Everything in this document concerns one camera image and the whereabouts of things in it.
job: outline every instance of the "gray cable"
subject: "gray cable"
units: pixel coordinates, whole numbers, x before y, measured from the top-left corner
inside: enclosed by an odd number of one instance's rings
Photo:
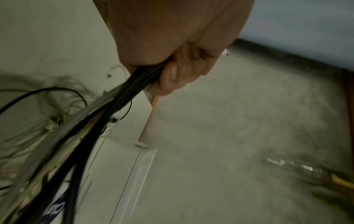
[[[17,194],[20,192],[21,188],[25,182],[31,177],[33,172],[36,170],[41,161],[46,155],[54,148],[56,143],[63,138],[76,124],[78,124],[82,119],[84,119],[88,114],[95,111],[96,109],[103,106],[109,100],[111,100],[120,90],[123,84],[117,86],[106,94],[103,94],[97,100],[92,102],[87,107],[80,110],[77,114],[72,116],[67,122],[57,127],[50,133],[33,151],[31,156],[23,164],[22,168],[16,175],[14,179],[14,184],[9,189],[7,194],[1,201],[0,204],[0,217],[3,216],[4,212],[9,208],[9,206],[16,199]]]

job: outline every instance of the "bundle of cables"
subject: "bundle of cables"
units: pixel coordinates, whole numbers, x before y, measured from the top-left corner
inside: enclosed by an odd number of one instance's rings
[[[52,202],[67,174],[73,168],[71,181],[67,190],[64,208],[64,224],[74,223],[75,207],[78,198],[81,178],[90,153],[102,134],[112,114],[129,103],[140,91],[156,81],[165,62],[154,66],[139,67],[122,85],[102,95],[96,101],[80,110],[68,121],[54,129],[36,148],[17,174],[14,184],[9,189],[0,204],[0,223],[6,223],[11,218],[25,193],[24,186],[28,179],[36,173],[40,178],[42,162],[47,164],[60,153],[62,146],[70,144],[73,138],[82,139],[73,149],[56,173],[41,189],[39,194],[28,204],[24,212],[17,218],[17,224],[35,223]]]

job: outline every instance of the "hand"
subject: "hand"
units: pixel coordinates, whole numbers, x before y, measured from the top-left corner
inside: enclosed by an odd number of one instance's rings
[[[164,96],[207,75],[241,32],[254,0],[109,0],[119,59],[132,73],[170,58],[147,91]]]

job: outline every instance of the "floor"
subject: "floor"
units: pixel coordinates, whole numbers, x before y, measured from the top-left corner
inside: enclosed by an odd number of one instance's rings
[[[352,169],[335,68],[240,42],[160,99],[142,141],[159,151],[130,223],[352,222],[262,162],[276,153]]]

